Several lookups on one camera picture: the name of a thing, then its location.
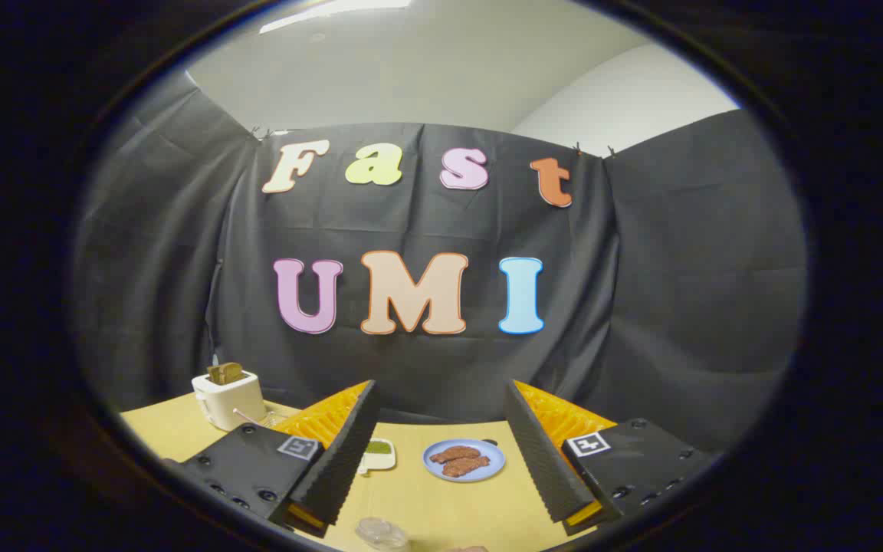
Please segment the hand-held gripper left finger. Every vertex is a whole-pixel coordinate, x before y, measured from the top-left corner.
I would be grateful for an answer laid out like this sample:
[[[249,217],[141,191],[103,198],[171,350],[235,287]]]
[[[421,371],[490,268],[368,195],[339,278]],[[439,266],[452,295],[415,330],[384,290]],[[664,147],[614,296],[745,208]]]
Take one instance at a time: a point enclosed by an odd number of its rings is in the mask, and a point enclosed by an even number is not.
[[[344,389],[269,429],[243,422],[174,469],[218,502],[323,537],[336,523],[378,423],[376,381]]]

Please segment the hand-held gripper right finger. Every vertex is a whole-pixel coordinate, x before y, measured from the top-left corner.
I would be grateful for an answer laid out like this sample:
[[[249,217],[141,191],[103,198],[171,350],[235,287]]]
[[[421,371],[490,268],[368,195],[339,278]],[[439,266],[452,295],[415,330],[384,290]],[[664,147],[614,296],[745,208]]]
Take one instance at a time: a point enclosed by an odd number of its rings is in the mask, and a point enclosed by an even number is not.
[[[640,514],[716,461],[642,417],[611,422],[521,381],[504,415],[553,523],[568,535]]]

